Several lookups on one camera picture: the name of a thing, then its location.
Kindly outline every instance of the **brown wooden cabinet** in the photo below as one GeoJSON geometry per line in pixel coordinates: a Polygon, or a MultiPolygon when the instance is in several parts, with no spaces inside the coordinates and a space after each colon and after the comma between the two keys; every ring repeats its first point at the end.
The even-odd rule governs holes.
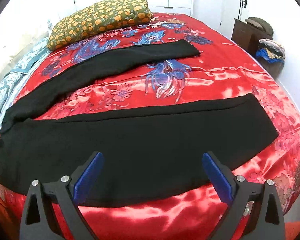
{"type": "Polygon", "coordinates": [[[259,40],[273,40],[273,37],[249,24],[235,19],[231,39],[251,56],[255,57],[258,50],[259,40]]]}

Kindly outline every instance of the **silver screw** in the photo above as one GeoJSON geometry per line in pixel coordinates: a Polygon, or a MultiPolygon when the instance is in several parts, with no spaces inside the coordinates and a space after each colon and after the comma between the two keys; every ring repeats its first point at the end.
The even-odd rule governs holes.
{"type": "Polygon", "coordinates": [[[268,179],[268,180],[267,180],[267,183],[268,183],[268,185],[270,185],[270,186],[273,186],[273,184],[274,184],[273,180],[271,180],[271,179],[268,179]]]}
{"type": "Polygon", "coordinates": [[[37,186],[39,184],[39,181],[37,179],[35,179],[34,181],[32,181],[31,185],[32,186],[37,186]]]}
{"type": "Polygon", "coordinates": [[[69,180],[69,176],[65,175],[61,177],[62,182],[67,182],[69,180]]]}
{"type": "Polygon", "coordinates": [[[239,181],[239,182],[243,182],[243,181],[246,180],[246,179],[244,178],[244,176],[242,176],[242,175],[238,175],[236,178],[237,178],[237,181],[239,181]]]}

